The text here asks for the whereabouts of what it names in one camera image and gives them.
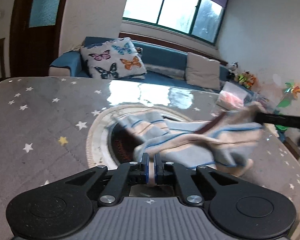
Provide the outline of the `butterfly print cushion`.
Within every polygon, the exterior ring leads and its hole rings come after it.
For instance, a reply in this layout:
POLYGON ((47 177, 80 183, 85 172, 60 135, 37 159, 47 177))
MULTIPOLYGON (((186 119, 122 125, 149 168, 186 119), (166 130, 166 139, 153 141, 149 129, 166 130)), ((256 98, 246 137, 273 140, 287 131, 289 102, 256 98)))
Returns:
POLYGON ((92 78, 101 80, 144 79, 146 67, 130 38, 96 43, 80 49, 92 78))

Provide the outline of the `orange plush toys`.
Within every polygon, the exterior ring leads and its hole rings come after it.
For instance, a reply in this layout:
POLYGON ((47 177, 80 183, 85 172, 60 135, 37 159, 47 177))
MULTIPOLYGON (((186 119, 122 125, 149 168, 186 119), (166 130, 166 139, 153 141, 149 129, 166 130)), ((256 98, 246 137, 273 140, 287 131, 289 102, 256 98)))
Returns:
POLYGON ((251 74, 249 71, 245 71, 241 74, 237 74, 234 78, 234 81, 244 88, 251 90, 253 85, 257 83, 257 77, 254 74, 251 74))

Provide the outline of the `blue sofa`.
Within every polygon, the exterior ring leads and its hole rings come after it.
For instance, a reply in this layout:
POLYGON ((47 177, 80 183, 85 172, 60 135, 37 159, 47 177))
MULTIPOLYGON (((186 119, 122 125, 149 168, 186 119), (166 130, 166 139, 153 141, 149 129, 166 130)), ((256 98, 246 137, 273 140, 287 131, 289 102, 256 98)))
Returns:
MULTIPOLYGON (((212 89, 206 83, 194 86, 186 82, 185 71, 187 54, 183 51, 156 44, 134 41, 134 46, 142 49, 141 59, 147 69, 143 79, 124 77, 123 80, 156 85, 174 86, 218 93, 221 89, 212 89)), ((50 64, 49 76, 72 76, 91 78, 87 63, 79 51, 62 54, 50 64)))

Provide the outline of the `striped blue pink shirt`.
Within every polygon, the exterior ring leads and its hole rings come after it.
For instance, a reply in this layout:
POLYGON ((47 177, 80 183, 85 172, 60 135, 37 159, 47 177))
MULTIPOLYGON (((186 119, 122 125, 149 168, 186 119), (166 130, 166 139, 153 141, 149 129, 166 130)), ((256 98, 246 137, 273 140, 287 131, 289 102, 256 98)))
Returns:
POLYGON ((147 153, 164 162, 174 162, 194 170, 207 165, 240 177, 253 165, 250 154, 258 145, 263 125, 255 121, 264 113, 259 103, 226 111, 211 121, 172 121, 155 110, 125 114, 117 122, 139 144, 133 160, 147 153))

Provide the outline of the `round black induction cooktop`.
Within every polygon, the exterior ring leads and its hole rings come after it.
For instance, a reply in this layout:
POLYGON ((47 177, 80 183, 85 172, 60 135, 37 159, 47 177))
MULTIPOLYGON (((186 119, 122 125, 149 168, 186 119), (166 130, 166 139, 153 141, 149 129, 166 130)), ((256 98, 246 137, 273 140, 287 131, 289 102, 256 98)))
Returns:
POLYGON ((132 138, 118 123, 117 119, 137 112, 158 111, 164 119, 173 121, 191 121, 192 119, 178 111, 144 105, 118 105, 102 111, 91 125, 86 139, 86 158, 89 168, 106 165, 110 170, 121 163, 133 161, 134 148, 140 142, 132 138))

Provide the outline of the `beige cushion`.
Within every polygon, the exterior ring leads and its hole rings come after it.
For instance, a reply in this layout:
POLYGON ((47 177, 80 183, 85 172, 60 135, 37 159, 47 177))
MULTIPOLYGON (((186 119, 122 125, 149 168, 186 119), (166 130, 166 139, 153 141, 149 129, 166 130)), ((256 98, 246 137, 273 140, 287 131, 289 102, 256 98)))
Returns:
POLYGON ((220 90, 220 62, 194 53, 187 54, 185 79, 189 85, 220 90))

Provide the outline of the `colourful pinwheel toy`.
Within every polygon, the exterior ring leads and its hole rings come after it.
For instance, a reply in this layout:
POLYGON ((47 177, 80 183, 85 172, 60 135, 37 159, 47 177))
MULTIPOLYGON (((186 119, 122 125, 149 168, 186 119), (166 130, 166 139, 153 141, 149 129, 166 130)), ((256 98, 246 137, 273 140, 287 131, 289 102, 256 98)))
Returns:
POLYGON ((283 96, 279 101, 277 107, 286 108, 291 105, 293 100, 298 99, 300 94, 300 85, 295 82, 286 82, 285 89, 283 90, 283 96))

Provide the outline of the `dark wooden door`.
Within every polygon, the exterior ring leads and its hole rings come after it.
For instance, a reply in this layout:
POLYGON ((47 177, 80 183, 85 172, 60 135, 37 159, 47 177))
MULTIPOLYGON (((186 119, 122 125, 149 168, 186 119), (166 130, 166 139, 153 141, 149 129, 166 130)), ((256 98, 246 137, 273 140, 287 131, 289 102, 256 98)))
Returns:
POLYGON ((12 77, 47 76, 58 57, 66 0, 14 0, 10 26, 12 77))

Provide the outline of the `panda plush toy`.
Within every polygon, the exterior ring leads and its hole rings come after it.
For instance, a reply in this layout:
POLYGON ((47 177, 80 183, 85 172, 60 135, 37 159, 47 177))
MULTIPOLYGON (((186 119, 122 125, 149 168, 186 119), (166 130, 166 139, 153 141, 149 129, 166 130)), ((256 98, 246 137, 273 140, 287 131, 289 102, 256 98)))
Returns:
POLYGON ((235 77, 238 75, 238 62, 233 62, 228 66, 228 80, 234 80, 235 77))

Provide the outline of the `green framed window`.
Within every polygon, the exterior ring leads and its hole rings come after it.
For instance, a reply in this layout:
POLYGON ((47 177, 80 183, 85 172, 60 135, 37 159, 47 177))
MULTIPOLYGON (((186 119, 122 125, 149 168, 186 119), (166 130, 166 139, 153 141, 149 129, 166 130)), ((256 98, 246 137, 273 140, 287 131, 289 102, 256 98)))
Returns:
POLYGON ((127 0, 123 19, 216 44, 228 0, 127 0))

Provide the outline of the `grey star table cover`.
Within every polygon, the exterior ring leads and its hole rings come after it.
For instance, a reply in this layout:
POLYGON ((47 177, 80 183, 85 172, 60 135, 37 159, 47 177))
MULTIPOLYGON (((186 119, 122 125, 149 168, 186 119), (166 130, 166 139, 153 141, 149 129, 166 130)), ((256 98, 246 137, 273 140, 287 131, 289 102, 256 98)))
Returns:
POLYGON ((88 167, 96 117, 118 105, 169 108, 211 121, 217 94, 88 78, 0 83, 0 239, 291 239, 300 231, 300 163, 263 125, 236 177, 164 162, 162 183, 140 161, 88 167))

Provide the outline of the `green plastic bowl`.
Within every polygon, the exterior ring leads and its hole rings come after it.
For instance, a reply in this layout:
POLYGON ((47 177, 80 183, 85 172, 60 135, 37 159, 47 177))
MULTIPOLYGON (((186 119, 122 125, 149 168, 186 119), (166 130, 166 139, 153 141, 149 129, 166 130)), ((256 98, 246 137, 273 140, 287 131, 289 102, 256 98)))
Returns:
POLYGON ((282 126, 282 125, 275 125, 275 128, 276 128, 280 133, 285 133, 285 131, 288 129, 288 127, 282 126))

